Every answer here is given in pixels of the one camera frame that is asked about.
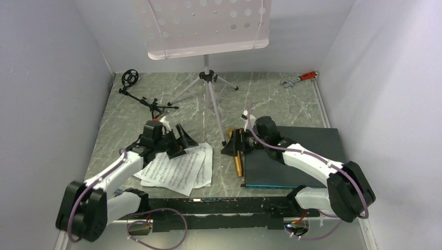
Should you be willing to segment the lilac music stand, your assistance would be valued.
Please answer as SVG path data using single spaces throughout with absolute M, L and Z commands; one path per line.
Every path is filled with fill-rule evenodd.
M 272 1 L 130 1 L 145 36 L 148 57 L 167 60 L 203 56 L 199 77 L 167 103 L 171 106 L 199 81 L 204 81 L 215 111 L 222 145 L 226 145 L 214 91 L 221 80 L 210 68 L 212 54 L 265 48 L 269 44 Z

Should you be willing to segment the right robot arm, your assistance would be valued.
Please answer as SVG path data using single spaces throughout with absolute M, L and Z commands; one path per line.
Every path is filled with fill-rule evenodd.
M 296 169 L 323 187 L 297 185 L 286 196 L 287 210 L 300 216 L 309 209 L 331 211 L 345 221 L 355 218 L 367 219 L 369 206 L 376 196 L 361 167 L 353 162 L 335 161 L 321 156 L 296 140 L 282 136 L 276 123 L 269 116 L 252 122 L 246 119 L 245 128 L 233 129 L 229 142 L 223 143 L 221 154 L 231 157 L 265 150 L 267 156 L 291 169 Z

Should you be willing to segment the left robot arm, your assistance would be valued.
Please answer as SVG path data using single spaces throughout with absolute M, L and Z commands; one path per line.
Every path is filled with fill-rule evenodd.
M 72 242 L 93 242 L 114 220 L 126 215 L 142 219 L 152 213 L 148 193 L 129 188 L 120 195 L 113 194 L 157 155 L 165 153 L 170 159 L 180 158 L 187 148 L 198 146 L 180 124 L 175 130 L 165 121 L 148 120 L 138 138 L 120 149 L 120 156 L 107 168 L 85 181 L 70 182 L 64 191 L 56 228 L 65 231 Z

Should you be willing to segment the sheet music page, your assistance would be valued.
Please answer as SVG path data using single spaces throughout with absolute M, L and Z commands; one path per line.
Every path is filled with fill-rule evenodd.
M 167 188 L 189 196 L 205 156 L 205 151 L 200 148 L 191 148 L 184 155 L 173 159 L 166 153 L 159 153 L 152 162 L 133 176 L 147 182 L 147 186 Z
M 198 172 L 197 179 L 195 181 L 194 189 L 207 187 L 211 185 L 212 182 L 212 163 L 213 163 L 213 148 L 207 144 L 207 143 L 200 143 L 197 147 L 191 147 L 191 148 L 200 148 L 205 151 L 206 156 L 205 160 L 203 162 L 203 165 Z M 147 186 L 147 182 L 141 181 L 142 186 Z

